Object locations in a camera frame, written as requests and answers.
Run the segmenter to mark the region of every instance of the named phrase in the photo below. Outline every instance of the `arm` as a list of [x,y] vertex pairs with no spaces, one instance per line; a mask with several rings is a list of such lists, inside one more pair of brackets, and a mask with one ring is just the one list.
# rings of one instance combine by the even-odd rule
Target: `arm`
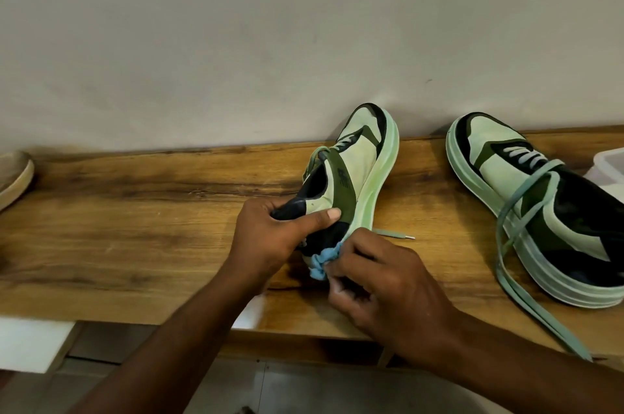
[[[326,271],[330,303],[360,330],[410,363],[515,413],[624,412],[624,373],[458,311],[408,248],[359,229]],[[340,282],[342,276],[370,296],[355,297]]]
[[303,238],[340,217],[339,210],[330,209],[273,220],[270,212],[287,200],[247,201],[218,273],[70,412],[183,412],[246,304]]

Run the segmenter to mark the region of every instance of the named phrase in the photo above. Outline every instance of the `forearm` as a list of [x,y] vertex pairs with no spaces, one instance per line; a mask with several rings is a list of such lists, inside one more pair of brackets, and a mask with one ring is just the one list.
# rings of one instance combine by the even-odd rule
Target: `forearm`
[[256,290],[224,266],[72,412],[182,412]]
[[624,373],[465,314],[456,335],[429,369],[514,413],[624,412]]

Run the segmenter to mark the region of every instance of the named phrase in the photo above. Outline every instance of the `wood grain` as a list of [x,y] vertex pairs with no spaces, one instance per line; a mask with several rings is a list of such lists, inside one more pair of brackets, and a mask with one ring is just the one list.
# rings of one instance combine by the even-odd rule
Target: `wood grain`
[[[624,127],[529,134],[550,157],[585,172],[622,147]],[[162,323],[215,274],[243,202],[292,194],[317,143],[149,154],[39,157],[37,177],[0,213],[0,314]],[[416,236],[412,247],[451,300],[487,322],[557,344],[492,275],[494,216],[453,175],[441,138],[402,140],[379,195],[375,226]],[[540,292],[515,257],[511,272],[595,353],[624,355],[624,309],[582,310]],[[363,339],[326,302],[297,259],[271,283],[257,330]]]

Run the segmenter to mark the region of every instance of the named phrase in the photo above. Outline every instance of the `midsole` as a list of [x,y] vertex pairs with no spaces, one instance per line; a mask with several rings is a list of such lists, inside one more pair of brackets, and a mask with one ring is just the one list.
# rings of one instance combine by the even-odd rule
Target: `midsole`
[[[474,195],[476,195],[496,215],[504,205],[503,199],[495,193],[470,165],[459,149],[456,128],[458,118],[448,131],[446,145],[448,160],[457,174]],[[515,213],[510,212],[505,221],[505,231],[509,234],[518,221]],[[624,298],[624,287],[598,287],[581,283],[562,273],[550,263],[539,250],[527,231],[522,232],[514,247],[520,261],[531,277],[542,289],[566,303],[589,308],[602,308],[618,304]]]
[[399,130],[390,114],[384,109],[382,109],[382,111],[386,116],[386,136],[384,145],[366,181],[364,181],[364,185],[362,186],[362,190],[356,202],[353,221],[343,237],[343,241],[346,240],[355,229],[360,227],[369,230],[372,229],[372,219],[375,211],[375,204],[377,203],[377,196],[388,174],[390,174],[397,154],[399,153]]

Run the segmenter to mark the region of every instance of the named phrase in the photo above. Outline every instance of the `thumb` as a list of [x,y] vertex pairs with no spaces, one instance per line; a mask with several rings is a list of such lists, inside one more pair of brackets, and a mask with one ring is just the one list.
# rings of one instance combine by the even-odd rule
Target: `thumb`
[[294,232],[299,238],[298,241],[301,241],[311,233],[324,230],[333,225],[340,218],[340,214],[340,209],[334,207],[329,210],[308,213],[303,215],[303,217],[291,220],[292,226],[295,228]]

